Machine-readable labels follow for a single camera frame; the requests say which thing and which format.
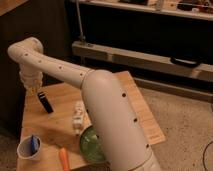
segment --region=black marker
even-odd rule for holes
[[[52,106],[50,105],[50,103],[49,103],[48,99],[46,98],[44,92],[39,92],[37,95],[38,95],[40,102],[42,103],[45,110],[47,111],[47,113],[52,113],[53,112]]]

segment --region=green bowl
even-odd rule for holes
[[[80,137],[80,150],[84,158],[90,163],[106,161],[100,143],[92,126],[84,130]]]

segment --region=black object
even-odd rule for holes
[[[192,8],[196,8],[198,4],[199,0],[181,0],[177,8],[184,11],[191,11]]]
[[[194,68],[194,67],[197,67],[198,65],[201,64],[200,61],[181,60],[181,59],[177,59],[177,58],[174,58],[174,57],[172,57],[170,59],[170,61],[173,64],[182,65],[182,66],[185,66],[185,67],[188,67],[188,68]]]
[[[148,0],[120,0],[119,2],[129,3],[129,4],[140,4],[140,5],[148,4]]]
[[[39,92],[37,95],[38,95],[40,102],[42,103],[45,110],[47,111],[47,113],[52,113],[53,112],[52,106],[50,105],[50,103],[49,103],[48,99],[46,98],[44,92]]]

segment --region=robot arm segment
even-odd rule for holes
[[[25,88],[37,90],[42,83],[42,72],[80,88],[91,69],[51,58],[42,54],[38,39],[28,38],[8,48],[9,56],[20,65],[20,76]]]

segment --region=wall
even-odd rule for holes
[[[19,134],[25,90],[16,63],[9,59],[10,44],[34,36],[45,54],[68,60],[71,54],[63,0],[30,0],[0,17],[0,124]],[[57,80],[45,76],[44,83]]]

